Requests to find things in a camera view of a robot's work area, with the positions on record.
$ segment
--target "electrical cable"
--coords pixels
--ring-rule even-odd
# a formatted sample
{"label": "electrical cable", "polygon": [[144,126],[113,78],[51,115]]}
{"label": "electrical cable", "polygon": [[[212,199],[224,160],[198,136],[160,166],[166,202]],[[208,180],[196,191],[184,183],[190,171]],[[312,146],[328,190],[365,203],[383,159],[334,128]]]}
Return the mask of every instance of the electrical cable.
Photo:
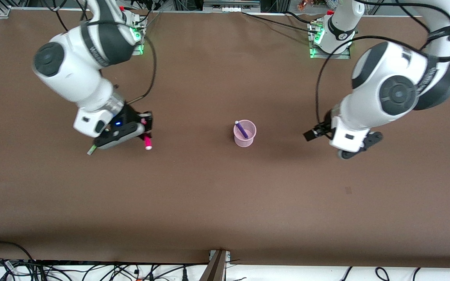
{"label": "electrical cable", "polygon": [[[368,1],[364,1],[364,0],[354,0],[355,2],[359,2],[362,4],[367,4],[367,5],[375,5],[375,6],[397,6],[397,7],[424,7],[424,8],[429,8],[429,9],[434,9],[435,11],[438,11],[440,13],[442,13],[446,18],[449,19],[450,21],[450,14],[448,12],[446,12],[444,9],[441,9],[437,6],[434,5],[428,5],[428,4],[420,4],[420,3],[400,3],[400,2],[396,2],[396,3],[375,3],[375,2],[368,2]],[[425,48],[427,46],[428,42],[423,45],[422,48]]]}
{"label": "electrical cable", "polygon": [[147,25],[146,25],[145,28],[147,28],[153,21],[155,21],[155,19],[156,19],[158,16],[160,16],[162,13],[163,13],[163,11],[160,10],[160,11],[157,13],[157,15],[147,23]]}
{"label": "electrical cable", "polygon": [[[34,259],[32,258],[32,256],[30,255],[30,253],[29,253],[24,247],[20,246],[20,245],[17,244],[17,243],[14,243],[14,242],[7,242],[7,241],[0,241],[0,244],[7,244],[7,245],[15,246],[15,247],[19,248],[21,251],[23,251],[23,252],[25,253],[25,255],[29,258],[29,260],[34,260]],[[11,270],[9,270],[5,264],[4,264],[4,266],[5,266],[5,268],[7,269],[7,272],[10,272],[10,274],[12,274]],[[41,273],[41,280],[45,281],[45,280],[46,280],[46,276],[45,276],[45,271],[44,271],[43,267],[37,265],[37,266],[36,266],[36,269],[38,269],[39,272]],[[37,281],[37,280],[38,280],[38,275],[37,275],[38,273],[37,273],[37,270],[36,270],[36,269],[33,269],[33,271],[34,271],[34,277],[36,278],[36,281]]]}
{"label": "electrical cable", "polygon": [[60,17],[59,11],[56,11],[55,14],[57,14],[57,18],[59,19],[60,24],[62,25],[62,27],[64,28],[64,30],[67,32],[68,29],[67,29],[67,27],[66,27],[64,21],[62,21],[62,18]]}
{"label": "electrical cable", "polygon": [[[379,270],[382,270],[384,272],[384,274],[386,275],[386,279],[384,279],[383,277],[380,276],[380,274],[378,273]],[[381,279],[382,281],[390,281],[390,277],[388,277],[388,272],[386,272],[386,270],[384,270],[383,267],[376,267],[375,268],[375,273],[376,276]]]}
{"label": "electrical cable", "polygon": [[418,271],[421,269],[421,267],[418,267],[414,270],[414,273],[412,275],[412,281],[416,281],[416,274],[418,273]]}
{"label": "electrical cable", "polygon": [[60,15],[59,15],[59,9],[62,9],[64,7],[64,5],[66,4],[67,0],[62,1],[62,3],[57,7],[57,3],[55,2],[55,0],[53,0],[53,5],[55,6],[54,8],[51,8],[50,5],[48,5],[48,3],[46,3],[45,0],[39,0],[41,2],[41,6],[42,7],[46,7],[48,8],[50,11],[54,12],[55,14],[57,14],[57,18],[60,21],[60,24],[62,25],[62,27],[68,31],[67,27],[65,26],[64,22],[62,21]]}
{"label": "electrical cable", "polygon": [[132,103],[136,103],[139,100],[142,100],[143,98],[145,98],[150,91],[152,90],[152,87],[154,87],[154,82],[155,82],[155,74],[157,72],[157,54],[155,53],[155,48],[154,48],[154,44],[152,44],[152,41],[148,38],[147,35],[145,35],[145,40],[147,41],[148,45],[150,46],[150,49],[152,51],[152,62],[154,64],[154,70],[152,71],[152,79],[150,80],[150,85],[148,86],[147,91],[145,92],[145,94],[138,96],[137,98],[132,99],[131,101],[129,101],[127,104],[131,105]]}
{"label": "electrical cable", "polygon": [[171,272],[174,272],[174,271],[177,271],[177,270],[181,270],[181,269],[183,269],[184,267],[193,267],[193,266],[195,266],[195,265],[207,265],[208,263],[191,263],[191,264],[189,264],[189,265],[182,265],[181,267],[176,267],[176,268],[173,268],[172,270],[168,270],[167,272],[164,272],[163,274],[159,274],[158,276],[156,276],[155,278],[154,278],[154,280],[155,279],[160,279],[161,277],[163,277],[164,275],[166,275],[166,274],[169,274],[169,273],[171,273]]}
{"label": "electrical cable", "polygon": [[81,9],[82,13],[81,13],[81,18],[79,19],[79,21],[82,21],[84,19],[86,19],[88,21],[88,16],[86,15],[86,9],[87,9],[87,5],[88,5],[88,1],[84,2],[84,7],[81,5],[81,3],[79,3],[79,0],[75,0],[75,2],[77,3],[77,5],[79,5],[79,8]]}
{"label": "electrical cable", "polygon": [[348,277],[348,274],[350,273],[350,270],[352,270],[352,268],[354,268],[354,267],[348,267],[348,269],[346,269],[345,275],[343,276],[341,281],[345,281],[346,280],[346,278]]}
{"label": "electrical cable", "polygon": [[242,13],[242,14],[245,14],[246,16],[251,16],[251,17],[253,17],[253,18],[258,18],[259,20],[269,21],[269,22],[271,22],[271,23],[276,23],[276,24],[278,24],[278,25],[283,25],[283,26],[285,26],[285,27],[291,27],[291,28],[294,28],[294,29],[296,29],[296,30],[301,30],[301,31],[304,31],[304,32],[312,33],[312,34],[316,34],[316,33],[317,33],[317,32],[314,31],[314,30],[308,30],[308,29],[301,28],[301,27],[294,27],[294,26],[292,26],[292,25],[286,25],[285,23],[279,23],[278,21],[272,21],[272,20],[269,20],[268,18],[261,18],[260,16],[255,16],[254,14],[248,14],[248,13],[243,12],[243,11],[242,11],[241,13]]}
{"label": "electrical cable", "polygon": [[294,18],[296,18],[298,21],[301,21],[302,23],[310,23],[310,21],[305,21],[303,18],[300,18],[299,16],[297,16],[295,13],[290,12],[290,11],[283,11],[283,14],[290,14],[291,16],[294,16]]}
{"label": "electrical cable", "polygon": [[145,18],[142,18],[140,21],[137,21],[135,24],[143,23],[148,18],[148,15],[152,12],[152,9],[148,10],[148,13],[145,15]]}

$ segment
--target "pink cup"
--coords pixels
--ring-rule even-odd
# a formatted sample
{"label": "pink cup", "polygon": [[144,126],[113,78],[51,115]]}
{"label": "pink cup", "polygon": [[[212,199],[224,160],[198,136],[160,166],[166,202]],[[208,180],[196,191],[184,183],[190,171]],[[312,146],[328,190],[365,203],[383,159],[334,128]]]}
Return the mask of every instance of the pink cup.
{"label": "pink cup", "polygon": [[239,130],[239,128],[237,128],[237,126],[234,125],[234,140],[236,141],[236,144],[238,146],[246,148],[253,143],[253,140],[256,135],[256,126],[253,122],[249,120],[241,120],[239,121],[239,124],[243,126],[244,131],[246,131],[246,134],[248,135],[248,138],[246,139]]}

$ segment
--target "wire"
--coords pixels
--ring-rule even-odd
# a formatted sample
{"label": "wire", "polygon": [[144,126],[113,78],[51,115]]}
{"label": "wire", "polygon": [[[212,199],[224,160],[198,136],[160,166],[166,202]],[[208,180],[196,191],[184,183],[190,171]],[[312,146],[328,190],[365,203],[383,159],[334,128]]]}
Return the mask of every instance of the wire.
{"label": "wire", "polygon": [[145,94],[143,94],[141,96],[138,96],[137,98],[132,99],[131,101],[129,101],[127,103],[128,105],[131,105],[132,103],[136,103],[137,101],[145,98],[150,93],[150,91],[152,90],[152,87],[154,87],[155,74],[157,72],[157,54],[155,53],[154,44],[152,44],[152,41],[148,38],[147,35],[145,35],[145,40],[147,41],[147,43],[150,46],[150,49],[152,51],[152,62],[154,64],[154,70],[152,71],[152,79],[150,81],[150,85],[148,86],[148,89],[145,92]]}
{"label": "wire", "polygon": [[341,281],[345,281],[346,280],[346,278],[348,277],[348,274],[350,273],[350,270],[352,270],[352,268],[354,268],[354,267],[348,267],[348,269],[346,269],[345,276],[343,276]]}
{"label": "wire", "polygon": [[[23,252],[25,253],[25,255],[26,255],[30,260],[34,260],[34,259],[32,258],[32,256],[30,255],[30,253],[29,253],[24,247],[20,246],[20,245],[17,244],[17,243],[14,243],[14,242],[7,242],[7,241],[0,241],[0,244],[7,244],[7,245],[15,246],[15,247],[19,248],[21,251],[23,251]],[[11,274],[11,275],[13,276],[13,272],[11,272],[11,270],[7,268],[6,264],[3,263],[3,262],[2,262],[2,264],[3,264],[3,266],[5,267],[5,269],[7,270],[7,274]],[[42,266],[36,266],[36,268],[39,269],[39,272],[41,273],[41,280],[43,280],[43,281],[46,280],[46,277],[45,277],[45,271],[43,270],[43,267],[42,267]],[[38,275],[37,275],[37,274],[38,274],[38,273],[37,273],[37,271],[36,271],[36,268],[32,268],[32,271],[33,271],[34,277],[36,278],[36,281],[37,281],[37,279],[38,279]]]}
{"label": "wire", "polygon": [[299,16],[297,16],[295,13],[290,12],[290,11],[283,11],[283,14],[290,14],[291,16],[294,16],[294,18],[296,18],[298,21],[301,21],[302,23],[310,23],[310,21],[305,21],[303,18],[300,18]]}
{"label": "wire", "polygon": [[276,23],[276,24],[278,24],[278,25],[284,25],[285,27],[291,27],[291,28],[294,28],[294,29],[296,29],[296,30],[301,30],[301,31],[309,32],[309,33],[313,33],[313,34],[316,34],[316,33],[317,33],[317,32],[314,31],[314,30],[307,30],[307,29],[301,28],[301,27],[294,27],[294,26],[292,26],[292,25],[286,25],[285,23],[279,23],[278,21],[272,21],[272,20],[269,20],[268,18],[261,18],[261,17],[259,17],[259,16],[255,16],[254,14],[248,14],[248,13],[243,12],[243,11],[242,11],[241,13],[242,13],[242,14],[245,14],[246,16],[251,16],[251,17],[253,17],[253,18],[258,18],[259,20],[270,21],[271,23]]}
{"label": "wire", "polygon": [[428,4],[420,4],[420,3],[376,3],[376,2],[368,2],[364,0],[354,0],[355,2],[359,2],[362,4],[367,5],[374,5],[374,6],[398,6],[398,7],[424,7],[429,9],[434,9],[435,11],[441,12],[444,16],[446,16],[450,21],[450,14],[446,12],[444,9],[441,9],[434,5],[428,5]]}
{"label": "wire", "polygon": [[67,27],[66,27],[64,21],[62,21],[62,18],[60,17],[59,11],[56,11],[55,14],[57,14],[57,18],[59,19],[60,24],[62,25],[62,27],[63,27],[66,31],[68,31],[68,29],[67,29]]}
{"label": "wire", "polygon": [[412,275],[412,281],[416,281],[416,274],[418,273],[418,271],[421,269],[421,267],[418,267],[417,269],[414,270],[414,273]]}
{"label": "wire", "polygon": [[151,9],[148,10],[148,13],[145,15],[145,18],[141,19],[140,21],[137,21],[135,24],[143,23],[148,18],[148,15],[152,12]]}
{"label": "wire", "polygon": [[415,16],[413,16],[408,10],[405,9],[403,6],[399,6],[402,11],[405,12],[410,18],[412,18],[415,22],[417,22],[419,25],[421,25],[428,33],[430,33],[430,28],[427,27],[422,21],[418,20]]}
{"label": "wire", "polygon": [[77,3],[77,5],[79,5],[79,8],[82,11],[81,18],[79,20],[82,21],[82,20],[86,19],[88,21],[88,16],[86,15],[86,9],[88,7],[88,1],[84,2],[84,7],[81,5],[81,3],[79,3],[79,0],[75,0],[75,2]]}
{"label": "wire", "polygon": [[[379,270],[382,270],[382,271],[384,272],[384,274],[386,275],[386,279],[384,279],[383,277],[380,276],[380,274],[378,273]],[[375,273],[376,273],[376,276],[377,276],[379,279],[381,279],[381,280],[383,280],[383,281],[390,281],[390,277],[388,277],[388,273],[386,272],[386,270],[384,270],[383,267],[376,267],[376,268],[375,268]]]}
{"label": "wire", "polygon": [[194,265],[207,265],[208,263],[191,263],[190,265],[182,265],[181,267],[176,267],[176,268],[174,268],[174,269],[172,269],[172,270],[168,270],[167,272],[164,272],[163,274],[159,274],[159,276],[156,276],[155,278],[154,278],[154,280],[155,279],[160,279],[161,277],[163,277],[164,275],[166,275],[166,274],[169,274],[169,273],[171,273],[171,272],[174,272],[174,271],[177,271],[177,270],[181,270],[181,269],[183,269],[184,267],[193,267]]}
{"label": "wire", "polygon": [[147,25],[146,25],[146,27],[145,28],[147,28],[158,16],[160,16],[161,14],[163,13],[163,11],[162,10],[159,10],[159,12],[157,13],[157,15],[153,18],[153,19],[151,19],[148,23],[147,23]]}

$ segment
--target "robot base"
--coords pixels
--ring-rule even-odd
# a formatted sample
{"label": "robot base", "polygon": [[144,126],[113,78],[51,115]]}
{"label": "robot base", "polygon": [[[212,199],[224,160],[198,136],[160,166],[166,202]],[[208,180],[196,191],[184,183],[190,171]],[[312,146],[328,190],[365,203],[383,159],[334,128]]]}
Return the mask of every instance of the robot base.
{"label": "robot base", "polygon": [[[315,30],[320,33],[322,29],[320,21],[311,21],[311,23],[307,23],[308,30]],[[309,48],[310,48],[310,58],[311,59],[327,59],[329,54],[324,52],[315,41],[318,39],[320,34],[312,34],[309,33]],[[332,55],[331,59],[350,59],[350,48],[347,47],[343,53],[339,53],[337,55]]]}
{"label": "robot base", "polygon": [[366,138],[363,141],[363,147],[357,152],[349,152],[349,151],[342,151],[341,149],[338,151],[338,157],[343,160],[348,160],[355,155],[367,151],[371,146],[374,146],[378,142],[381,142],[383,139],[383,134],[381,132],[369,132]]}

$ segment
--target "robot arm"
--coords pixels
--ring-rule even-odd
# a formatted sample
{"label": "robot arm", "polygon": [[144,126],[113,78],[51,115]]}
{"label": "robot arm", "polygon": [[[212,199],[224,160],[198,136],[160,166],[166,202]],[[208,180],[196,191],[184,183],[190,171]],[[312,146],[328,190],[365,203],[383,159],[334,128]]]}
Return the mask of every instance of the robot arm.
{"label": "robot arm", "polygon": [[[407,2],[435,5],[450,14],[450,1]],[[428,56],[389,42],[366,51],[352,73],[352,93],[326,114],[323,123],[305,133],[308,141],[332,133],[330,145],[340,149],[343,158],[350,158],[380,141],[382,135],[370,132],[371,128],[395,121],[411,110],[434,107],[450,96],[450,62],[439,60],[450,57],[450,20],[435,10],[425,7],[417,10],[433,30],[425,50]],[[351,9],[339,7],[333,16],[339,11],[355,18]],[[327,48],[329,52],[345,42],[334,45],[332,38],[325,34],[320,41],[331,46]]]}
{"label": "robot arm", "polygon": [[[139,53],[141,32],[145,32],[140,16],[121,11],[115,0],[88,0],[87,5],[93,13],[91,21],[58,34],[42,46],[34,56],[34,73],[57,94],[77,105],[73,127],[80,133],[101,137],[102,144],[119,141],[126,135],[136,137],[147,131],[142,118],[116,93],[100,69]],[[123,128],[130,122],[135,126]],[[108,133],[107,126],[113,124],[120,127],[117,135],[112,130]]]}

